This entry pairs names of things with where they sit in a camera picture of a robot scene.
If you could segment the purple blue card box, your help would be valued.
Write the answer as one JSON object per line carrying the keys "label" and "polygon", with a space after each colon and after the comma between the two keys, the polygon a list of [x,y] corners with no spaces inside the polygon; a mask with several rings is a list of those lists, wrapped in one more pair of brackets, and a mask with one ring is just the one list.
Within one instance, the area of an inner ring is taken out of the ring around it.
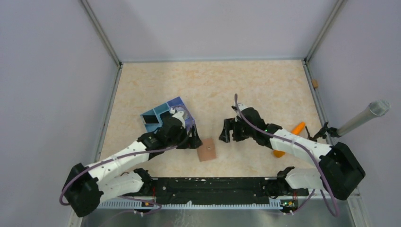
{"label": "purple blue card box", "polygon": [[174,116],[178,117],[178,119],[185,125],[186,129],[190,129],[192,126],[195,126],[195,120],[192,117],[190,111],[184,104],[183,100],[178,96],[173,98],[170,101],[167,101],[167,105],[169,106],[169,112]]}

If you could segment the light blue card box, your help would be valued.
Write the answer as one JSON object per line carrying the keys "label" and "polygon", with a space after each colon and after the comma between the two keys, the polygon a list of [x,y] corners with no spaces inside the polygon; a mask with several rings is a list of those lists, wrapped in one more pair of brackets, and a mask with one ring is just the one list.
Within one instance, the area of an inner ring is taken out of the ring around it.
{"label": "light blue card box", "polygon": [[141,114],[140,117],[147,132],[152,132],[163,125],[163,122],[156,118],[153,109]]}

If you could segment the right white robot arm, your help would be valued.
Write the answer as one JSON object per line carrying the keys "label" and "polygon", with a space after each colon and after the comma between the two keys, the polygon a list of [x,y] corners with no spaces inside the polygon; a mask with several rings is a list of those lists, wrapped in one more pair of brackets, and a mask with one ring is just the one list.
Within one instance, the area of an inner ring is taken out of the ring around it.
{"label": "right white robot arm", "polygon": [[236,117],[224,120],[219,140],[229,143],[251,138],[262,147],[283,151],[313,165],[304,169],[291,166],[282,171],[284,176],[277,182],[281,194],[290,195],[295,189],[318,189],[344,201],[365,178],[363,167],[346,144],[329,145],[303,138],[266,123],[257,110],[242,103],[231,108]]}

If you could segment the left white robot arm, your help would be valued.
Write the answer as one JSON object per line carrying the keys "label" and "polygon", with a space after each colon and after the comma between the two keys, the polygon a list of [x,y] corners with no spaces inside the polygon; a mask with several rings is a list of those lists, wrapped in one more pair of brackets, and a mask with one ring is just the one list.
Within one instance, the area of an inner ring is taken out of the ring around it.
{"label": "left white robot arm", "polygon": [[150,161],[173,149],[196,149],[202,144],[196,124],[184,105],[173,106],[162,126],[139,136],[110,157],[73,166],[62,188],[59,203],[70,206],[78,217],[92,213],[102,202],[138,193],[147,195],[152,178],[144,169],[125,173],[135,165]]}

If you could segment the middle blue card box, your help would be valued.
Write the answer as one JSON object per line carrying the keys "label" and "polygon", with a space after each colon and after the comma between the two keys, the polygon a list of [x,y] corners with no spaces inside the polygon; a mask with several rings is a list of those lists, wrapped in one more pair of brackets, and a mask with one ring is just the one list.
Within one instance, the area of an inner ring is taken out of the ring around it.
{"label": "middle blue card box", "polygon": [[170,106],[168,103],[163,103],[155,108],[153,108],[156,118],[162,122],[162,120],[170,116]]}

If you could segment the small tan block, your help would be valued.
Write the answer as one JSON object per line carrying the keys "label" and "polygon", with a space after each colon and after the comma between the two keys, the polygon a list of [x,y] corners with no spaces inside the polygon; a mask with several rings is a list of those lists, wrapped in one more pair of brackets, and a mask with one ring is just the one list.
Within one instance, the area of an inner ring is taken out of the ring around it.
{"label": "small tan block", "polygon": [[319,85],[318,85],[317,80],[312,79],[312,80],[311,80],[311,83],[312,83],[312,86],[313,86],[314,89],[317,89],[317,88],[318,88]]}

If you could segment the black microphone tripod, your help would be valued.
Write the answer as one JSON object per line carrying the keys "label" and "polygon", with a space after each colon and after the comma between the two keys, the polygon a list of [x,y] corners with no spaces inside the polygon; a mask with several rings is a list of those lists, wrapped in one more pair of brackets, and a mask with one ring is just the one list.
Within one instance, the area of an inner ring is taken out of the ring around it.
{"label": "black microphone tripod", "polygon": [[307,139],[311,140],[311,141],[314,141],[314,142],[317,142],[317,140],[319,138],[322,138],[322,139],[325,140],[329,136],[333,137],[333,138],[339,138],[340,135],[338,134],[338,129],[335,128],[335,127],[329,127],[328,124],[329,124],[329,122],[325,122],[324,125],[322,126],[322,128],[320,128],[320,130],[314,136],[311,136],[308,127],[305,126],[305,130],[306,130],[306,133],[307,133]]}

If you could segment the silver microphone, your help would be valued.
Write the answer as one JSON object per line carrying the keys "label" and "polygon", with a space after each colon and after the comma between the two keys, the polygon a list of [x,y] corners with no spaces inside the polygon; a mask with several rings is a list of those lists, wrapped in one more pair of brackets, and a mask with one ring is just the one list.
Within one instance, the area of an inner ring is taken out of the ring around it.
{"label": "silver microphone", "polygon": [[358,113],[356,116],[351,118],[336,131],[338,137],[344,136],[345,134],[351,132],[352,130],[360,127],[364,123],[384,116],[391,108],[391,104],[383,99],[371,102],[365,110]]}

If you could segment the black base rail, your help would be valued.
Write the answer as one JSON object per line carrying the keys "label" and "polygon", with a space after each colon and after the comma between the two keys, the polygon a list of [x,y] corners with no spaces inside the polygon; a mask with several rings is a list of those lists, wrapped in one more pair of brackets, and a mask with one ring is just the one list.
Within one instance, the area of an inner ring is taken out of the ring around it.
{"label": "black base rail", "polygon": [[307,196],[307,189],[292,189],[275,177],[160,177],[145,183],[132,197],[150,197],[162,205],[268,204],[281,196]]}

